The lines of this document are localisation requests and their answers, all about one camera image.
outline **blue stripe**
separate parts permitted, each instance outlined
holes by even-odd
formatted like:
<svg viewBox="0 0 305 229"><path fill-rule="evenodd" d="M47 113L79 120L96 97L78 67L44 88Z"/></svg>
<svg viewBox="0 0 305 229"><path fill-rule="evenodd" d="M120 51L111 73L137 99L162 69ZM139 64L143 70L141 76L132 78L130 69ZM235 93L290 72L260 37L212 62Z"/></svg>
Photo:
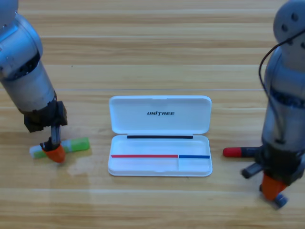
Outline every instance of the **blue stripe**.
<svg viewBox="0 0 305 229"><path fill-rule="evenodd" d="M210 159L210 156L203 156L203 155L179 155L179 158L200 158L200 159Z"/></svg>

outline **red stripe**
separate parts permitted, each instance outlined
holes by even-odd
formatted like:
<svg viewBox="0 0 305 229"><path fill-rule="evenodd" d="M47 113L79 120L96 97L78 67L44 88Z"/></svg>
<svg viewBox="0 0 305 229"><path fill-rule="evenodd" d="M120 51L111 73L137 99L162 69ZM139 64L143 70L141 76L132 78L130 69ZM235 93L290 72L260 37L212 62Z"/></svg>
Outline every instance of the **red stripe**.
<svg viewBox="0 0 305 229"><path fill-rule="evenodd" d="M111 155L113 158L178 158L178 155Z"/></svg>

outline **green marker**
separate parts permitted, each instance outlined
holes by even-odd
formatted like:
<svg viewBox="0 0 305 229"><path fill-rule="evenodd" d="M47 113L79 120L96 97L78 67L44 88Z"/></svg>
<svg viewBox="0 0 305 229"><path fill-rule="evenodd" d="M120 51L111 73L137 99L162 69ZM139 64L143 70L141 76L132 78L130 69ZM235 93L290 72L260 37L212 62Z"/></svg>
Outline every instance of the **green marker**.
<svg viewBox="0 0 305 229"><path fill-rule="evenodd" d="M62 141L61 145L66 153L87 150L90 148L89 139L87 137ZM41 146L32 146L30 148L30 155L34 159L47 157Z"/></svg>

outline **black cable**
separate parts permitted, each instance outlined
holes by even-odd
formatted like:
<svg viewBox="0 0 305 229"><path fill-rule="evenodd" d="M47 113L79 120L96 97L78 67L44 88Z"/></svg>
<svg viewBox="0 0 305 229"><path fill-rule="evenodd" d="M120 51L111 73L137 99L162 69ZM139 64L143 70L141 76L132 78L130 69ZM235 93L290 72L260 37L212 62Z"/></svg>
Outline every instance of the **black cable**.
<svg viewBox="0 0 305 229"><path fill-rule="evenodd" d="M263 89L264 89L264 91L265 91L265 93L266 93L266 96L267 96L267 98L268 98L268 102L269 102L270 107L271 107L271 109L273 110L273 113L274 113L274 116L275 116L276 125L277 125L277 127L279 128L279 131L280 131L280 139L279 139L279 142L285 142L285 140L284 140L284 134L285 134L285 133L284 133L284 128L283 128L283 126L282 126L281 123L280 123L280 118L279 118L278 111L276 110L276 108L275 108L275 106L274 106L274 104L273 104L273 102L272 102L272 100L271 100L271 98L270 98L270 95L269 95L269 93L268 93L268 91L267 91L267 89L266 89L266 86L265 86L265 84L264 84L264 82L263 82L262 74L261 74L262 66L263 66L265 60L267 59L267 57L268 57L275 49L277 49L278 47L282 46L283 44L286 44L286 43L288 43L288 42L291 42L294 38L296 38L296 37L302 35L303 33L305 33L305 29L302 30L302 31L300 31L300 32L297 33L296 35L294 35L294 36L288 38L287 40L285 40L285 41L283 41L283 42L277 44L276 46L274 46L274 47L264 56L264 58L262 59L260 65L259 65L259 69L258 69L258 76L259 76L261 85L262 85L262 87L263 87Z"/></svg>

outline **wood grain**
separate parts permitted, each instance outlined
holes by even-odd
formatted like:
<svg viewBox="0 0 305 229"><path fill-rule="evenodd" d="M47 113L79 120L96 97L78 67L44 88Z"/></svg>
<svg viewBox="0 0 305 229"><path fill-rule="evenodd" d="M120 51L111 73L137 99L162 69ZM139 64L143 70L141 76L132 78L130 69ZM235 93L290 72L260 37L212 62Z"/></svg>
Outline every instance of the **wood grain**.
<svg viewBox="0 0 305 229"><path fill-rule="evenodd" d="M28 133L0 88L0 228L301 229L305 182L285 190L275 211L243 179L251 159L230 146L259 146L266 96L258 63L276 44L272 23L286 0L20 0L39 32L42 57L68 126L91 149L66 163L33 160L29 147L50 130ZM208 177L114 177L107 171L115 95L206 95L213 102Z"/></svg>

